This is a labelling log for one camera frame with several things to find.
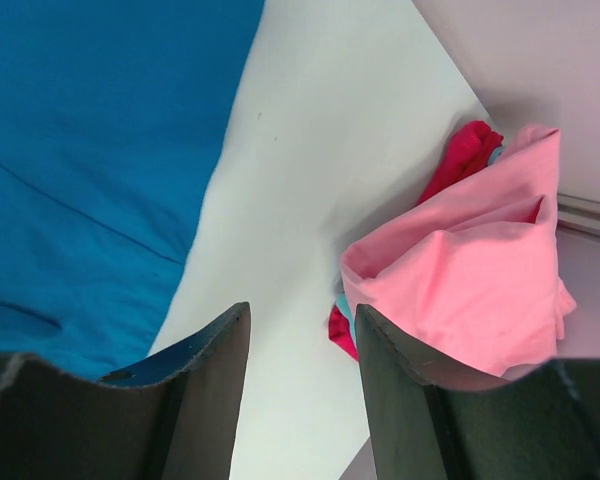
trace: white table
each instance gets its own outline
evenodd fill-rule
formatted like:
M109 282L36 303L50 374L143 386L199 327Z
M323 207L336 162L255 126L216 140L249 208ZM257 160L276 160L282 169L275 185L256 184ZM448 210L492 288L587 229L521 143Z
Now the white table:
M357 364L327 339L338 258L413 205L449 133L476 117L410 1L267 2L152 350L251 303L233 479L336 480L364 444Z

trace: blue towel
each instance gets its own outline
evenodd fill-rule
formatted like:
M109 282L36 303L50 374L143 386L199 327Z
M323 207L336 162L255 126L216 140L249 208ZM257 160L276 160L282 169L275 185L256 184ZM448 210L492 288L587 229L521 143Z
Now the blue towel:
M263 2L0 1L0 351L147 354Z

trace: pink towel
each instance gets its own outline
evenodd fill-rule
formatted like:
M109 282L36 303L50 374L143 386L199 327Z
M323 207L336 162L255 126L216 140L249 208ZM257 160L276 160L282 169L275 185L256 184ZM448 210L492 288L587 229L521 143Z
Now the pink towel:
M498 162L351 245L353 312L370 304L405 332L493 375L556 354L575 302L558 277L560 132L521 131Z

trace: gray wall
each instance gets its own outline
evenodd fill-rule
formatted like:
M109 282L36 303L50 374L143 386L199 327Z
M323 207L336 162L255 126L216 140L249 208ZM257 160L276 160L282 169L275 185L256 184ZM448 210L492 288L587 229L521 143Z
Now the gray wall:
M414 3L496 125L561 127L561 192L600 201L600 0Z

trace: red cloth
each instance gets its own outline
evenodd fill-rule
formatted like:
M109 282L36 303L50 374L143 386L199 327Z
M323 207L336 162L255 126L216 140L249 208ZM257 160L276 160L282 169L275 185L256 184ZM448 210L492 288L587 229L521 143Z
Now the red cloth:
M502 146L502 139L502 135L482 120L467 123L451 137L447 152L418 205L485 168L493 151Z
M356 362L358 361L358 350L353 343L353 338L351 338L349 320L342 315L340 309L335 305L331 309L331 315L329 315L329 340L351 355L351 358Z
M484 169L493 151L502 146L503 138L482 120L467 123L449 140L445 156L417 205ZM335 305L329 315L329 339L358 360L358 350L351 338L349 321Z

